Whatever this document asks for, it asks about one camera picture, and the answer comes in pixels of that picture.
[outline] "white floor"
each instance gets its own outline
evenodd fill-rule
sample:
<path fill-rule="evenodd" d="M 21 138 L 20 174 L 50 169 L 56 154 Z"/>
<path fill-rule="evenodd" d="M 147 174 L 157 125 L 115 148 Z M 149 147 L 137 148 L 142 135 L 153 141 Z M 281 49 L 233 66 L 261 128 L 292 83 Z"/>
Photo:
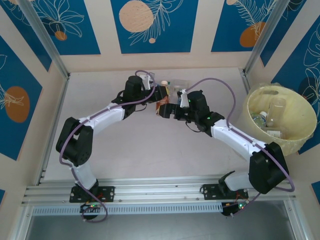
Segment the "white floor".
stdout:
<path fill-rule="evenodd" d="M 226 81 L 235 92 L 237 106 L 231 123 L 241 113 L 247 95 L 237 68 L 151 70 L 157 82 L 208 77 Z M 135 71 L 72 73 L 55 134 L 45 181 L 71 180 L 68 167 L 60 165 L 55 150 L 65 120 L 89 116 L 104 108 Z M 221 83 L 206 81 L 195 90 L 203 90 L 211 111 L 227 117 L 233 104 L 232 95 Z M 195 133 L 183 121 L 156 116 L 155 104 L 135 112 L 124 121 L 105 129 L 93 141 L 89 159 L 98 179 L 186 177 L 225 174 L 248 164 L 223 142 L 205 133 Z"/>

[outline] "purple cable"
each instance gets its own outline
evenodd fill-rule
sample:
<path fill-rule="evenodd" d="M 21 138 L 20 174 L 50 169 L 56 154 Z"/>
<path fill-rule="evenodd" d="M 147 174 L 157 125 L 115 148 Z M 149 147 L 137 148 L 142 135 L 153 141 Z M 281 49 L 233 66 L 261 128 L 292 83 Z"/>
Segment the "purple cable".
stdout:
<path fill-rule="evenodd" d="M 91 116 L 90 119 L 86 119 L 86 120 L 84 120 L 83 122 L 81 122 L 78 126 L 76 126 L 75 129 L 74 129 L 74 130 L 69 134 L 69 136 L 66 138 L 66 140 L 65 140 L 65 142 L 64 142 L 64 144 L 63 144 L 63 146 L 62 146 L 62 148 L 61 148 L 60 155 L 59 155 L 59 162 L 60 162 L 62 165 L 66 165 L 66 166 L 68 166 L 68 167 L 71 168 L 71 172 L 72 172 L 72 175 L 73 175 L 76 183 L 77 183 L 87 194 L 89 194 L 94 200 L 96 200 L 96 201 L 104 208 L 104 210 L 105 210 L 105 216 L 104 216 L 103 219 L 101 219 L 101 220 L 87 220 L 87 219 L 85 219 L 84 214 L 85 214 L 85 212 L 87 211 L 87 209 L 90 209 L 91 207 L 86 208 L 86 209 L 82 212 L 82 215 L 81 215 L 83 221 L 85 221 L 85 222 L 88 222 L 88 223 L 101 223 L 101 222 L 103 222 L 104 220 L 106 220 L 106 218 L 107 218 L 107 216 L 108 216 L 108 210 L 107 210 L 107 207 L 105 206 L 105 204 L 104 204 L 102 201 L 100 201 L 96 196 L 94 196 L 88 189 L 86 189 L 86 188 L 81 184 L 81 182 L 79 181 L 79 179 L 78 179 L 78 177 L 77 177 L 77 175 L 76 175 L 76 173 L 75 173 L 75 170 L 72 168 L 72 164 L 63 161 L 64 152 L 65 152 L 65 150 L 66 150 L 66 147 L 67 147 L 67 145 L 68 145 L 68 142 L 69 142 L 70 139 L 74 136 L 75 132 L 76 132 L 78 129 L 80 129 L 84 124 L 86 124 L 87 122 L 89 122 L 91 119 L 94 119 L 95 117 L 97 117 L 97 116 L 99 116 L 99 115 L 101 115 L 101 114 L 103 114 L 103 113 L 105 113 L 105 112 L 107 112 L 107 111 L 109 111 L 109 110 L 112 110 L 112 109 L 115 109 L 115 108 L 119 108 L 119 107 L 123 107 L 123 106 L 126 106 L 126 105 L 131 105 L 131 104 L 139 104 L 139 103 L 142 103 L 142 102 L 144 102 L 145 100 L 151 98 L 151 96 L 154 94 L 154 92 L 155 92 L 155 90 L 156 90 L 156 81 L 155 81 L 154 77 L 153 77 L 149 72 L 144 71 L 144 70 L 137 70 L 137 71 L 135 72 L 135 75 L 136 75 L 136 76 L 137 76 L 137 73 L 145 73 L 145 74 L 149 75 L 149 76 L 151 77 L 152 81 L 153 81 L 152 91 L 151 91 L 151 93 L 150 93 L 146 98 L 141 99 L 141 100 L 138 100 L 138 101 L 132 101 L 132 102 L 122 103 L 122 104 L 119 104 L 119 105 L 114 105 L 114 106 L 110 107 L 110 109 L 109 109 L 109 108 L 106 108 L 106 109 L 104 109 L 104 110 L 99 111 L 99 112 L 96 113 L 95 115 Z"/>
<path fill-rule="evenodd" d="M 186 89 L 186 92 L 188 92 L 189 90 L 193 89 L 198 84 L 200 84 L 200 83 L 202 83 L 204 81 L 207 81 L 207 80 L 214 80 L 214 81 L 220 82 L 220 83 L 224 84 L 229 89 L 229 91 L 231 92 L 232 97 L 233 97 L 233 106 L 232 106 L 232 109 L 231 109 L 230 113 L 228 114 L 228 116 L 226 118 L 226 125 L 228 126 L 228 128 L 231 131 L 233 131 L 234 133 L 238 134 L 240 137 L 242 137 L 243 139 L 247 140 L 249 143 L 253 144 L 253 141 L 250 138 L 246 137 L 241 132 L 239 132 L 239 131 L 235 130 L 234 128 L 230 127 L 230 117 L 231 117 L 232 113 L 234 112 L 234 110 L 236 108 L 236 103 L 237 102 L 236 102 L 236 95 L 235 95 L 234 91 L 232 90 L 232 88 L 226 82 L 224 82 L 223 80 L 218 79 L 218 78 L 208 77 L 208 78 L 204 78 L 204 79 L 198 81 L 197 83 L 195 83 L 194 85 L 192 85 L 191 87 Z M 292 181 L 291 177 L 286 172 L 286 170 L 281 166 L 281 164 L 267 150 L 265 150 L 262 146 L 260 146 L 259 144 L 255 144 L 255 146 L 257 146 L 257 148 L 259 148 L 261 151 L 263 151 L 277 165 L 277 167 L 283 172 L 283 174 L 288 179 L 288 181 L 289 181 L 289 183 L 291 185 L 291 189 L 278 187 L 278 186 L 275 186 L 274 188 L 278 189 L 278 190 L 285 191 L 285 192 L 293 192 L 293 191 L 295 191 L 294 182 Z M 246 206 L 248 206 L 249 204 L 254 202 L 260 196 L 260 194 L 261 193 L 258 193 Z"/>

